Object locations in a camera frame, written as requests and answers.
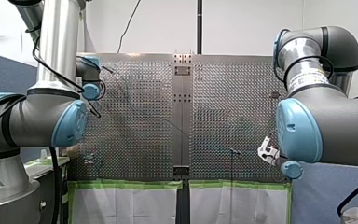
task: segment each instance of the silver robot arm segment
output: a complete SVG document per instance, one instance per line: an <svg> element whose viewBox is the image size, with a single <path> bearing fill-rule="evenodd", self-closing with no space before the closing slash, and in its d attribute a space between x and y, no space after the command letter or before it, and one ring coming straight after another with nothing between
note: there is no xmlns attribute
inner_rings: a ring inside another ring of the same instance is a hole
<svg viewBox="0 0 358 224"><path fill-rule="evenodd" d="M324 27L287 32L278 43L277 65L289 93L277 109L282 153L293 161L358 166L358 99L348 99L343 75L358 69L356 39L345 29ZM334 72L335 82L324 70Z"/></svg>

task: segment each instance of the pegboard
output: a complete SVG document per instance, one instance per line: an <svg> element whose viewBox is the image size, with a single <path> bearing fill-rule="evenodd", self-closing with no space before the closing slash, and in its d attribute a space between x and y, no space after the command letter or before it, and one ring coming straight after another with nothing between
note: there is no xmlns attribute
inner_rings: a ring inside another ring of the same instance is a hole
<svg viewBox="0 0 358 224"><path fill-rule="evenodd" d="M276 105L285 95L271 61L270 57L194 57L191 178L269 182L281 177L257 156L265 136L275 133ZM277 92L280 97L272 97ZM231 157L231 149L241 155Z"/></svg>
<svg viewBox="0 0 358 224"><path fill-rule="evenodd" d="M178 76L182 67L171 54L91 55L113 74L101 73L107 92L94 105L102 118L89 117L71 179L172 180L172 167L186 156L192 179L281 177L257 157L285 95L270 57L193 55L185 66L191 71ZM231 158L231 149L242 156Z"/></svg>
<svg viewBox="0 0 358 224"><path fill-rule="evenodd" d="M73 179L172 179L172 55L98 55L106 94L89 115Z"/></svg>

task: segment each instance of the metal rod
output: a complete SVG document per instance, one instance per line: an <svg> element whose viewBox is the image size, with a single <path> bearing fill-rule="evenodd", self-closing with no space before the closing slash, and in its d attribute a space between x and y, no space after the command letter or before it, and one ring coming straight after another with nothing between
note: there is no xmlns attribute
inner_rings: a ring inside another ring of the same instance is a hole
<svg viewBox="0 0 358 224"><path fill-rule="evenodd" d="M84 8L78 0L46 0L40 36L40 58L59 74L75 81L79 13ZM39 64L37 82L31 89L75 91Z"/></svg>
<svg viewBox="0 0 358 224"><path fill-rule="evenodd" d="M202 0L197 7L197 54L202 54Z"/></svg>
<svg viewBox="0 0 358 224"><path fill-rule="evenodd" d="M27 33L30 33L31 38L36 42L40 36L42 18L43 18L43 3L39 2L30 6L16 5L22 20L27 26Z"/></svg>

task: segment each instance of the green tape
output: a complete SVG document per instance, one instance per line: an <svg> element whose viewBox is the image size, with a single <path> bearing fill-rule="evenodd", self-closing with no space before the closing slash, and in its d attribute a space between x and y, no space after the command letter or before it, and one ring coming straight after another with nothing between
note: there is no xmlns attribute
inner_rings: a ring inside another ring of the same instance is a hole
<svg viewBox="0 0 358 224"><path fill-rule="evenodd" d="M290 183L257 183L248 181L229 181L229 180L190 180L192 189L210 189L222 187L235 187L242 189L273 189L273 190L289 190L292 185Z"/></svg>
<svg viewBox="0 0 358 224"><path fill-rule="evenodd" d="M72 189L181 189L181 181L154 181L139 182L128 180L90 180L70 181L69 188Z"/></svg>
<svg viewBox="0 0 358 224"><path fill-rule="evenodd" d="M69 224L72 224L72 207L74 206L74 192L75 192L75 189L71 188L71 185L68 183Z"/></svg>
<svg viewBox="0 0 358 224"><path fill-rule="evenodd" d="M286 220L287 224L290 224L292 219L292 185L290 185L289 191L287 192L287 213Z"/></svg>

